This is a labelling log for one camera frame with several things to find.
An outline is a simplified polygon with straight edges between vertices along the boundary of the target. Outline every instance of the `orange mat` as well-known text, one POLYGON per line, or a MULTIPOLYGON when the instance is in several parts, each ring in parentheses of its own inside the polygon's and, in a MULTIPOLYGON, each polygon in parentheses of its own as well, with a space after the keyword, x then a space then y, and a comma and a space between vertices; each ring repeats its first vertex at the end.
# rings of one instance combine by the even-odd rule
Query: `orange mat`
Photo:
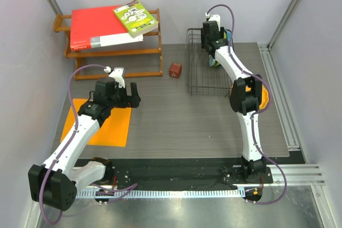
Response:
MULTIPOLYGON (((86 101, 86 99, 73 99, 76 110, 78 111, 81 105, 86 101)), ((131 111, 131 108, 112 109, 110 117, 103 123, 100 130, 89 140, 88 145, 125 147, 131 111)), ((68 117, 64 124, 61 142, 70 131, 74 122, 75 118, 70 107, 68 117)))

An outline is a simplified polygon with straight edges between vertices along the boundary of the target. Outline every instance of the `small red cube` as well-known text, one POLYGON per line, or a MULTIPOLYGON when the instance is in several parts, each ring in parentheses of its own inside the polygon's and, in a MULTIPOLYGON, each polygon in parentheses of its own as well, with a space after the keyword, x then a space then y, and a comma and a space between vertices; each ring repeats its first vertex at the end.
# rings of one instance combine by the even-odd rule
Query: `small red cube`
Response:
POLYGON ((171 64, 169 69, 169 76, 174 78, 179 78, 182 73, 182 65, 180 64, 171 64))

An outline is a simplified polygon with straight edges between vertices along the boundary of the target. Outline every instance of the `metal floor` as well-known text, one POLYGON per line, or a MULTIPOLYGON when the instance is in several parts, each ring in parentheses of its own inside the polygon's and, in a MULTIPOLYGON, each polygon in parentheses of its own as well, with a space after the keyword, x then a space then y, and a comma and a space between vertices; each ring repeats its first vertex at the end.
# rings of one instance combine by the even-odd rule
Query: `metal floor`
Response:
MULTIPOLYGON (((236 43, 235 52, 254 73, 266 78, 258 45, 236 43)), ((115 57, 98 58, 93 63, 113 67, 151 70, 159 58, 115 57)), ((94 156, 111 159, 135 158, 234 158, 242 153, 242 136, 239 120, 231 110, 228 98, 223 96, 190 96, 186 86, 185 45, 163 45, 164 76, 129 78, 137 82, 142 99, 140 107, 133 109, 126 147, 86 146, 80 158, 94 156), (171 63, 183 65, 179 79, 168 76, 171 63)), ((75 81, 74 98, 87 98, 95 88, 95 81, 75 81)), ((69 103, 66 100, 60 117, 54 151, 60 140, 69 103)), ((261 145, 269 156, 289 156, 283 130, 273 104, 260 115, 261 145)))
MULTIPOLYGON (((282 187, 265 187, 262 201, 276 199, 282 187)), ((94 200, 76 199, 66 215, 76 214, 94 200)), ((56 210, 50 214, 56 219, 56 210)), ((37 227, 49 227, 40 219, 37 227)), ((269 206, 254 206, 242 198, 123 200, 92 206, 74 217, 62 217, 54 227, 324 227, 310 186, 291 186, 286 197, 269 206)))

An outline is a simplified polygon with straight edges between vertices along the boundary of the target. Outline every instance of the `gray wooden tabletop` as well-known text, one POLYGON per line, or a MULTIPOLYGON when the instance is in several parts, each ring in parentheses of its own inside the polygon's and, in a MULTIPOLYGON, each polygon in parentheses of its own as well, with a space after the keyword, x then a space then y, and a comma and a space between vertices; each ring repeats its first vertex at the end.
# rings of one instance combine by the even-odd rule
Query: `gray wooden tabletop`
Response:
MULTIPOLYGON (((256 43, 236 43, 235 52, 244 65, 266 78, 256 43)), ((237 115, 223 96, 190 96, 186 86, 184 45, 163 45, 164 76, 127 78, 137 82, 142 99, 132 110, 126 147, 87 145, 81 158, 223 158, 240 157, 242 135, 237 115), (171 63, 183 65, 179 79, 167 72, 171 63)), ((158 70, 158 56, 150 58, 109 57, 92 60, 111 67, 124 67, 128 72, 139 68, 158 70)), ((74 98, 87 98, 95 81, 74 81, 74 98)), ((60 117, 55 150, 70 104, 65 101, 60 117)), ((259 116, 262 149, 269 156, 289 156, 275 105, 259 116)))

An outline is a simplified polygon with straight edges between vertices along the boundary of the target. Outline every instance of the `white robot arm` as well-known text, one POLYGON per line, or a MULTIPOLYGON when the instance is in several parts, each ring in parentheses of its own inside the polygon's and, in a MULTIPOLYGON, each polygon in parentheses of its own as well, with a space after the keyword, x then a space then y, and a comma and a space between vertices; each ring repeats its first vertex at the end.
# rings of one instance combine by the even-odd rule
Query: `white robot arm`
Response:
POLYGON ((95 157, 84 167, 73 170, 89 139, 110 116, 111 110, 113 108, 137 108, 140 103, 136 83, 130 84, 132 95, 127 95, 123 68, 115 68, 112 71, 109 68, 105 71, 109 73, 109 76, 97 80, 93 99, 89 98, 78 111, 78 128, 72 141, 69 142, 69 139, 75 132, 75 123, 43 165, 33 165, 30 168, 28 178, 31 197, 34 201, 38 201, 42 181, 48 168, 57 159, 44 188, 43 203, 45 205, 65 211, 74 202, 77 191, 95 181, 107 183, 112 179, 112 163, 107 159, 95 157))
MULTIPOLYGON (((237 58, 233 49, 230 50, 230 53, 235 58, 235 60, 239 63, 240 67, 243 70, 251 73, 242 64, 242 62, 237 58)), ((249 76, 247 76, 245 73, 240 71, 240 69, 235 65, 235 63, 229 56, 228 46, 222 46, 218 50, 215 51, 215 60, 218 61, 222 65, 222 67, 228 73, 232 81, 235 81, 238 78, 249 78, 249 76)), ((260 160, 262 158, 257 148, 255 148, 254 146, 254 141, 252 137, 251 116, 253 113, 255 113, 255 111, 247 112, 246 115, 244 115, 241 112, 236 113, 240 121, 241 132, 242 132, 242 140, 243 140, 242 156, 247 161, 255 161, 255 160, 260 160)), ((259 148, 261 149, 260 138, 259 138, 259 127, 258 127, 258 114, 255 114, 253 118, 254 118, 253 122, 254 122, 255 138, 256 138, 256 141, 258 142, 259 148)))
POLYGON ((254 182, 266 171, 266 160, 257 150, 253 140, 254 129, 255 141, 261 149, 258 114, 255 112, 259 110, 262 101, 262 84, 253 76, 242 72, 243 70, 252 74, 238 59, 232 48, 229 53, 228 40, 224 38, 224 28, 220 27, 220 16, 206 14, 206 18, 207 21, 203 22, 201 29, 201 47, 222 65, 234 82, 230 105, 237 113, 242 131, 242 167, 246 180, 254 182))

